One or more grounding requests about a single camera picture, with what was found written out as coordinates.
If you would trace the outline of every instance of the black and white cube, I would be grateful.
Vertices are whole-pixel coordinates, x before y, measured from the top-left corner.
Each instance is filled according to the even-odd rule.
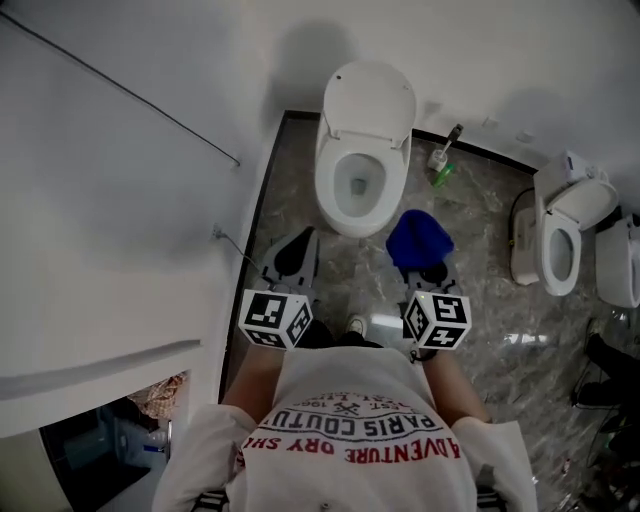
[[[306,295],[245,290],[238,326],[251,343],[286,350],[300,341],[312,318]]]
[[[454,350],[471,330],[469,298],[416,291],[404,320],[420,348]]]

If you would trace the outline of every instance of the person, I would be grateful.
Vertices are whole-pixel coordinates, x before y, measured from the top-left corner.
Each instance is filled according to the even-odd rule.
[[[314,320],[313,348],[251,345],[222,404],[192,418],[154,512],[536,510],[518,424],[491,423],[453,354],[411,364],[366,327],[354,316],[334,343]]]

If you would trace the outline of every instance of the wall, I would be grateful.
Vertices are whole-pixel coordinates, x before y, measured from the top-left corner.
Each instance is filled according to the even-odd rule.
[[[0,439],[0,510],[71,510],[37,430]]]
[[[242,165],[0,22],[0,379],[196,339],[192,398],[215,400],[241,260],[209,237],[214,222],[246,237],[279,113],[242,6],[23,0],[3,10]],[[173,360],[164,371],[189,359]],[[103,381],[91,406],[155,382],[158,368]]]
[[[640,19],[627,0],[249,0],[272,94],[320,110],[355,59],[389,62],[418,98],[415,126],[534,167],[564,147],[607,169],[640,209]],[[487,116],[496,130],[481,127]],[[516,134],[536,136],[523,145]]]

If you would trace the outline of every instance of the toilet brush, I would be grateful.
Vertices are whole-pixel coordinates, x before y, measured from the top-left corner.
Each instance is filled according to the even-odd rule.
[[[444,149],[436,149],[431,153],[429,161],[427,162],[427,167],[438,172],[444,169],[444,166],[447,164],[447,149],[449,149],[449,146],[451,146],[453,142],[458,140],[462,130],[463,126],[461,124],[457,124],[453,130],[451,130],[451,133],[447,137],[447,144]]]

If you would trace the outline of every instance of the toilet bowl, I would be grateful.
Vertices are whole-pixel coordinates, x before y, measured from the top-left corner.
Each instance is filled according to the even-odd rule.
[[[519,284],[540,281],[549,294],[567,295],[578,280],[581,232],[614,210],[618,194],[604,172],[569,152],[538,171],[534,185],[535,206],[514,218],[512,275]]]
[[[416,98],[388,64],[352,62],[325,89],[316,140],[315,190],[327,223],[362,238],[395,213],[407,178]]]
[[[596,234],[598,296],[622,308],[640,305],[640,218],[629,215]]]

